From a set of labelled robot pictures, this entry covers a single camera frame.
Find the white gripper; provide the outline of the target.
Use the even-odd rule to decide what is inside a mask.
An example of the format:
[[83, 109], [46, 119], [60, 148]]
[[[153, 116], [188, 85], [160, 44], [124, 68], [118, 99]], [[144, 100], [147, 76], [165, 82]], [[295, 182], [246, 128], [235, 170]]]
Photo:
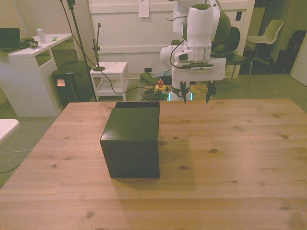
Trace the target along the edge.
[[172, 81], [180, 82], [180, 89], [184, 103], [187, 103], [189, 85], [187, 81], [208, 81], [206, 103], [212, 94], [215, 94], [215, 81], [225, 77], [226, 58], [212, 58], [207, 62], [174, 62]]

